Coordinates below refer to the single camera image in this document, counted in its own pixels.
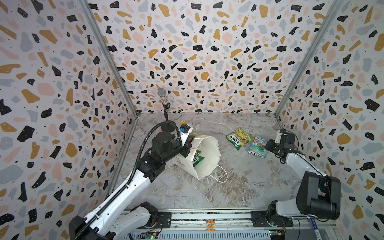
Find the white paper bag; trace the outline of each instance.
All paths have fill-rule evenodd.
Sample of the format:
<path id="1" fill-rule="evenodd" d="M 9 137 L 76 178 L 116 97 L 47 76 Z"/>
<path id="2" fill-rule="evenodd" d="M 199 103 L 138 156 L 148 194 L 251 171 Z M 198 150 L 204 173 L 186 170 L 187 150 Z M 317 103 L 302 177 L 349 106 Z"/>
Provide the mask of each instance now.
<path id="1" fill-rule="evenodd" d="M 218 148 L 218 141 L 215 137 L 198 133 L 193 133 L 192 135 L 195 136 L 195 139 L 192 141 L 192 147 L 188 156 L 183 157 L 181 154 L 179 154 L 172 158 L 172 161 L 174 164 L 187 171 L 190 175 L 200 180 L 203 177 L 210 175 L 212 171 L 218 166 L 221 154 Z M 199 145 L 199 151 L 201 151 L 200 156 L 204 157 L 204 159 L 201 160 L 201 162 L 199 162 L 195 167 L 193 167 L 193 159 Z"/>

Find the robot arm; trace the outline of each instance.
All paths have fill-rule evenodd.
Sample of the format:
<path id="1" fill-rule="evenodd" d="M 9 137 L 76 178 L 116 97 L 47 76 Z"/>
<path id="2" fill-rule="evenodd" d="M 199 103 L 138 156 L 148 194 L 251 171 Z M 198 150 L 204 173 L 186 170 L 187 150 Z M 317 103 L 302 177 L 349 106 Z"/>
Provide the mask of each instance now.
<path id="1" fill-rule="evenodd" d="M 192 129 L 193 127 L 183 123 L 180 127 L 180 136 L 177 137 L 180 140 L 176 140 L 175 135 L 169 132 L 159 132 L 152 139 L 151 153 L 142 156 L 137 162 L 131 181 L 129 180 L 133 171 L 103 203 L 88 213 L 85 218 L 76 216 L 71 220 L 70 239 L 112 240 L 115 236 L 117 239 L 138 227 L 153 226 L 157 219 L 157 209 L 147 202 L 119 220 L 117 218 L 129 203 L 164 171 L 167 161 L 178 154 L 188 156 L 194 139 L 194 136 L 189 136 Z"/>
<path id="2" fill-rule="evenodd" d="M 276 202 L 275 212 L 286 218 L 314 215 L 318 218 L 337 219 L 340 215 L 340 180 L 326 175 L 307 161 L 304 154 L 296 149 L 295 138 L 293 132 L 280 129 L 276 139 L 270 139 L 265 146 L 301 179 L 296 199 Z"/>

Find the white cable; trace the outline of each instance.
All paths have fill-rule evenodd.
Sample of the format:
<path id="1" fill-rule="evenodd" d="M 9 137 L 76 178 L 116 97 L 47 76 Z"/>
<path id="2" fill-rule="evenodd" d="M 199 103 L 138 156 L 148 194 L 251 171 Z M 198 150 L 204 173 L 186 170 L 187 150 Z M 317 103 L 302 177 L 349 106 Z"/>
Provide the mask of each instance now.
<path id="1" fill-rule="evenodd" d="M 227 171 L 224 169 L 224 168 L 222 168 L 221 166 L 219 166 L 219 165 L 217 165 L 219 168 L 221 168 L 221 169 L 223 169 L 224 170 L 224 172 L 225 172 L 225 174 L 227 175 L 227 179 L 224 181 L 224 182 L 226 182 L 227 180 L 228 180 L 228 174 L 227 174 Z M 224 182 L 222 182 L 222 181 L 219 181 L 217 178 L 215 178 L 214 176 L 212 176 L 212 175 L 210 175 L 209 174 L 209 176 L 211 176 L 211 177 L 213 177 L 216 181 L 218 181 L 218 182 L 221 182 L 221 183 L 224 183 Z"/>

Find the terrazzo wallpaper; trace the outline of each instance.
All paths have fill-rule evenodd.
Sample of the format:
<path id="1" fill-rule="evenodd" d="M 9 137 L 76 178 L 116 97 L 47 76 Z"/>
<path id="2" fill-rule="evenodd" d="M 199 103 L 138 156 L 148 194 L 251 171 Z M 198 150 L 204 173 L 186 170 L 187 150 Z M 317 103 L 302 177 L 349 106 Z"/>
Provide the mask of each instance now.
<path id="1" fill-rule="evenodd" d="M 273 112 L 332 0 L 89 0 L 139 113 Z"/>
<path id="2" fill-rule="evenodd" d="M 0 1 L 0 238 L 68 239 L 131 123 L 75 1 Z"/>
<path id="3" fill-rule="evenodd" d="M 278 119 L 341 181 L 345 239 L 384 239 L 384 1 L 345 1 Z"/>

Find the teal candy bag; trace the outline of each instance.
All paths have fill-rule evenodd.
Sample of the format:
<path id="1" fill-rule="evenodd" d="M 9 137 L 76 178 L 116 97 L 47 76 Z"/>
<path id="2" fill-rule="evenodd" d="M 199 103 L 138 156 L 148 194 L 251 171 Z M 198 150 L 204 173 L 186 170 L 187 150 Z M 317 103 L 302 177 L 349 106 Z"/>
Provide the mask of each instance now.
<path id="1" fill-rule="evenodd" d="M 267 142 L 268 141 L 265 138 L 256 136 L 253 140 L 253 143 L 251 144 L 251 146 L 249 146 L 249 148 L 246 149 L 246 151 L 250 154 L 266 158 L 266 155 L 269 152 L 265 149 L 265 145 Z"/>

